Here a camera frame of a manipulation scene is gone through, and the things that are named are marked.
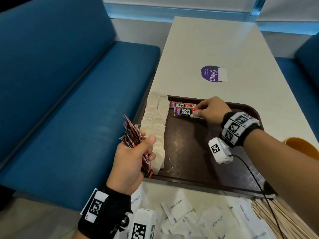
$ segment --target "blue seat backrest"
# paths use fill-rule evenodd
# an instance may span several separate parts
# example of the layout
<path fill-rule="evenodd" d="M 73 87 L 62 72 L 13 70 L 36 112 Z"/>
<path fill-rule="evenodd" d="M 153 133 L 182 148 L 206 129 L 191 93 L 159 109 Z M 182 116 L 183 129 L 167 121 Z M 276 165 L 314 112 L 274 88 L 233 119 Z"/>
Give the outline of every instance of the blue seat backrest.
<path fill-rule="evenodd" d="M 295 58 L 319 89 L 319 33 L 308 39 L 297 50 Z"/>
<path fill-rule="evenodd" d="M 115 32 L 102 0 L 33 0 L 1 13 L 0 33 L 1 162 Z"/>

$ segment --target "wristband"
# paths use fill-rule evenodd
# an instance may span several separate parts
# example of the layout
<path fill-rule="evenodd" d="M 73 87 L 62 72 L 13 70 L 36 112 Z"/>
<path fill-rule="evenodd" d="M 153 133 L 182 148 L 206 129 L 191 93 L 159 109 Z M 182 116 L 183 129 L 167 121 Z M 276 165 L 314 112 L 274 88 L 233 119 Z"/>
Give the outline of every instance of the wristband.
<path fill-rule="evenodd" d="M 131 197 L 109 187 L 106 193 L 95 189 L 81 212 L 78 230 L 90 239 L 112 239 L 129 225 Z"/>
<path fill-rule="evenodd" d="M 219 135 L 228 146 L 243 146 L 245 138 L 255 129 L 260 129 L 259 120 L 244 112 L 228 112 L 221 123 Z"/>

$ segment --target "brown tray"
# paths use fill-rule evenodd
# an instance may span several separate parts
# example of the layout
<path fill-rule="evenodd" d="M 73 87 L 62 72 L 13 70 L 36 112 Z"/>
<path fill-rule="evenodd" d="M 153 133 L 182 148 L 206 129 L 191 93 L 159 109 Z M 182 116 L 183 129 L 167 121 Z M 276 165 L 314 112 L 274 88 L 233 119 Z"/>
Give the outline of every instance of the brown tray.
<path fill-rule="evenodd" d="M 200 99 L 168 96 L 169 101 L 196 103 Z M 258 112 L 245 104 L 227 103 L 236 112 L 245 112 L 262 121 Z M 142 120 L 145 112 L 146 102 L 138 118 L 138 124 Z M 234 157 L 232 163 L 218 164 L 208 146 L 208 141 L 218 137 L 221 127 L 208 124 L 202 119 L 181 119 L 173 116 L 174 109 L 169 110 L 169 117 L 166 120 L 164 134 L 165 163 L 162 171 L 158 175 L 153 175 L 152 179 L 164 180 L 187 185 L 195 185 L 210 189 L 229 191 L 250 196 L 261 197 L 259 190 L 252 175 L 247 170 L 242 161 Z M 249 166 L 261 187 L 264 187 L 265 179 L 253 166 L 249 157 L 242 147 L 231 149 L 232 154 L 241 157 Z M 263 189 L 266 195 L 273 194 L 273 191 Z"/>

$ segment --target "purple sticker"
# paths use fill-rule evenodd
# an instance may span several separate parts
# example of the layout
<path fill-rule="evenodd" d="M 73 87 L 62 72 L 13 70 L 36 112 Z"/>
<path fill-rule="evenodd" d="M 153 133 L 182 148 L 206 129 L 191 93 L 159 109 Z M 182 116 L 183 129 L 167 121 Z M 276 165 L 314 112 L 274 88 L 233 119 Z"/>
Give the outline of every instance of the purple sticker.
<path fill-rule="evenodd" d="M 218 66 L 208 65 L 201 69 L 202 77 L 211 82 L 221 82 L 218 80 Z"/>

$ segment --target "hand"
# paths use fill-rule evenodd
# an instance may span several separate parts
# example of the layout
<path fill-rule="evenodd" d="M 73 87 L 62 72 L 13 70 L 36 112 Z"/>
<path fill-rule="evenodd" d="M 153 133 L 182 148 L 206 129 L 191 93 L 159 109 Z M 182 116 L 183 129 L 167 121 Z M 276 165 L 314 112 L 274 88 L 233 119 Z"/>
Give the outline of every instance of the hand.
<path fill-rule="evenodd" d="M 217 96 L 201 101 L 196 108 L 204 109 L 202 111 L 194 111 L 194 115 L 204 118 L 206 121 L 221 125 L 224 116 L 232 110 L 229 106 Z"/>
<path fill-rule="evenodd" d="M 142 156 L 147 151 L 150 161 L 155 159 L 152 153 L 153 144 L 156 141 L 154 135 L 145 138 L 135 148 L 129 148 L 121 142 L 116 149 L 113 167 L 106 186 L 122 194 L 132 195 L 143 181 L 141 172 Z"/>

